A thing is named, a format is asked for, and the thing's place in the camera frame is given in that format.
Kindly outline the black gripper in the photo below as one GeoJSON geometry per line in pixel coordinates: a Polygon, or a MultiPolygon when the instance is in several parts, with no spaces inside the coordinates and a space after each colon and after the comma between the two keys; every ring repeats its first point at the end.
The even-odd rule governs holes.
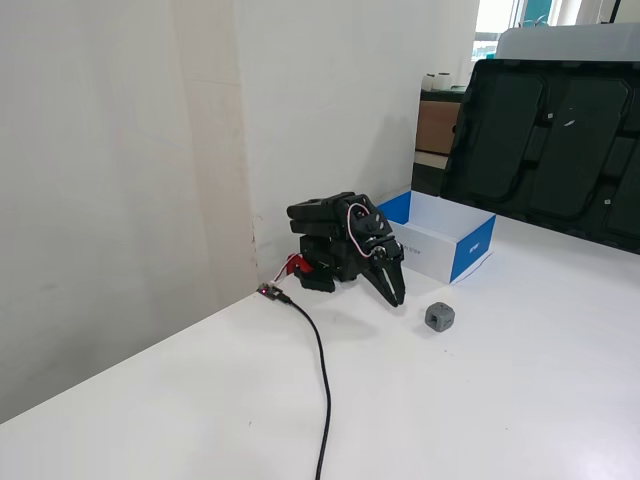
{"type": "Polygon", "coordinates": [[[405,300],[406,286],[401,264],[404,248],[393,234],[370,237],[361,244],[368,270],[364,277],[393,307],[405,300]]]}

